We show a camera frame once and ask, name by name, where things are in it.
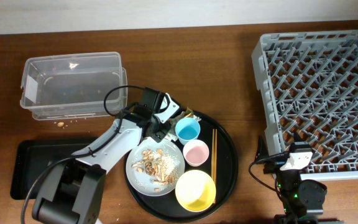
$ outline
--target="clear bowl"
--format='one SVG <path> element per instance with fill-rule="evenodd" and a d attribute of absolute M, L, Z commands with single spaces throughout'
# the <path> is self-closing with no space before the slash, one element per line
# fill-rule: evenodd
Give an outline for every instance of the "clear bowl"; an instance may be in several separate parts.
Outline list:
<path fill-rule="evenodd" d="M 107 116 L 104 97 L 126 84 L 117 52 L 30 58 L 24 67 L 20 105 L 37 120 Z M 126 89 L 110 94 L 106 102 L 112 113 L 126 104 Z"/>

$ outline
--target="plastic bin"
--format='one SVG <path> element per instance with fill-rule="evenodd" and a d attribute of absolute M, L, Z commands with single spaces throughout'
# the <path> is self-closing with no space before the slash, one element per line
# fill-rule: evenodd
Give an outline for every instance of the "plastic bin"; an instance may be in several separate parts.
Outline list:
<path fill-rule="evenodd" d="M 126 85 L 117 52 L 56 55 L 26 61 L 20 105 L 37 120 L 107 116 L 107 92 Z M 117 112 L 127 104 L 127 90 L 112 93 L 106 105 Z"/>
<path fill-rule="evenodd" d="M 358 179 L 358 30 L 264 34 L 252 63 L 269 154 L 297 131 L 313 148 L 303 179 Z"/>

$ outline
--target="crumpled wrapper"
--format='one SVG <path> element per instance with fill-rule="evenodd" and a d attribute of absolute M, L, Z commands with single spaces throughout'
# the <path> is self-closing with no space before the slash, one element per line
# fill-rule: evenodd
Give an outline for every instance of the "crumpled wrapper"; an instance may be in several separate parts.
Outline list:
<path fill-rule="evenodd" d="M 166 139 L 173 140 L 173 141 L 178 140 L 178 136 L 175 133 L 175 127 L 177 125 L 177 122 L 182 118 L 193 118 L 197 122 L 201 121 L 200 117 L 197 117 L 197 116 L 194 115 L 194 112 L 193 112 L 192 109 L 187 108 L 186 111 L 180 113 L 177 117 L 170 118 L 168 120 L 168 122 L 171 124 L 171 129 L 169 130 L 168 134 L 165 136 Z"/>

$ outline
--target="table surface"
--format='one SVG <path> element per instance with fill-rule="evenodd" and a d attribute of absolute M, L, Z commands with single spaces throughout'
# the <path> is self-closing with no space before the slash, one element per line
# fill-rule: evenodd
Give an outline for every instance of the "table surface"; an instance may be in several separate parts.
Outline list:
<path fill-rule="evenodd" d="M 198 223 L 271 223 L 283 213 L 276 194 L 258 184 L 247 168 L 258 135 L 266 128 L 264 106 L 257 91 L 251 53 L 262 34 L 358 29 L 358 21 L 257 24 L 180 29 L 109 30 L 48 34 L 0 35 L 0 223 L 19 223 L 22 200 L 10 187 L 16 150 L 26 139 L 99 136 L 112 118 L 78 119 L 65 129 L 53 121 L 36 121 L 19 106 L 25 61 L 31 57 L 112 52 L 121 54 L 131 85 L 169 92 L 183 106 L 220 122 L 232 137 L 239 156 L 239 175 L 229 200 Z M 139 92 L 129 91 L 129 100 Z M 262 166 L 254 172 L 273 185 Z M 358 223 L 358 180 L 325 182 L 324 215 Z M 27 223 L 33 201 L 27 209 Z M 162 223 L 132 198 L 124 180 L 123 159 L 108 174 L 99 218 L 104 223 Z"/>

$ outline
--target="round black tray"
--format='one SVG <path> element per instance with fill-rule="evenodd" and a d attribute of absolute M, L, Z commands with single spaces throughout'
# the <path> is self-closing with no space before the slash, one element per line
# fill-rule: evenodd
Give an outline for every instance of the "round black tray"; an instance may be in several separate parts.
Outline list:
<path fill-rule="evenodd" d="M 204 141 L 208 145 L 209 157 L 208 160 L 199 167 L 192 167 L 186 163 L 185 172 L 192 169 L 198 169 L 211 175 L 212 130 L 218 130 L 218 155 L 216 159 L 216 203 L 212 204 L 212 206 L 210 206 L 207 210 L 203 212 L 189 212 L 188 210 L 185 210 L 178 203 L 174 190 L 169 194 L 159 197 L 150 197 L 138 193 L 128 181 L 125 166 L 128 154 L 125 156 L 124 176 L 132 196 L 144 210 L 158 218 L 161 218 L 162 220 L 169 222 L 192 222 L 212 214 L 226 202 L 237 181 L 239 163 L 236 149 L 229 134 L 218 122 L 209 116 L 200 112 L 195 112 L 195 115 L 201 118 L 201 132 L 198 136 L 198 139 Z M 181 151 L 183 150 L 183 145 L 179 141 L 176 141 L 175 144 L 180 148 Z"/>

